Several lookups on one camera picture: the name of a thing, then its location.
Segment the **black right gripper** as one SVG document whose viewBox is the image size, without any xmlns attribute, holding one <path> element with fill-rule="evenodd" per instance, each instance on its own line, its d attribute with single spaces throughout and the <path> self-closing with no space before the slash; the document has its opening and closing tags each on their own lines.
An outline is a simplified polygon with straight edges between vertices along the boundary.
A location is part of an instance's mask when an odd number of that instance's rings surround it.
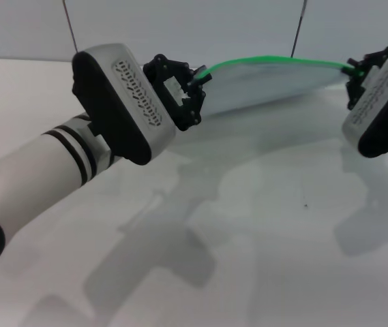
<svg viewBox="0 0 388 327">
<path fill-rule="evenodd" d="M 346 83 L 348 94 L 348 109 L 353 109 L 363 93 L 379 84 L 382 69 L 388 60 L 388 47 L 382 51 L 365 54 L 360 61 L 352 58 L 347 63 L 352 67 L 361 67 L 358 76 L 354 76 Z"/>
</svg>

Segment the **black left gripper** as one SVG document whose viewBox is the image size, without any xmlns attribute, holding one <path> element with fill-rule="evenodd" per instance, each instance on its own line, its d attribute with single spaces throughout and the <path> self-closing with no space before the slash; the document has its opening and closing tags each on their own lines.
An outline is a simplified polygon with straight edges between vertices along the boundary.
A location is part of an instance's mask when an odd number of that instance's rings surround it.
<svg viewBox="0 0 388 327">
<path fill-rule="evenodd" d="M 186 62 L 167 59 L 157 54 L 144 66 L 144 73 L 176 126 L 186 131 L 201 122 L 201 108 L 206 97 L 202 87 L 190 89 L 191 85 L 204 85 L 211 80 L 211 74 L 201 75 L 205 66 L 192 69 Z"/>
</svg>

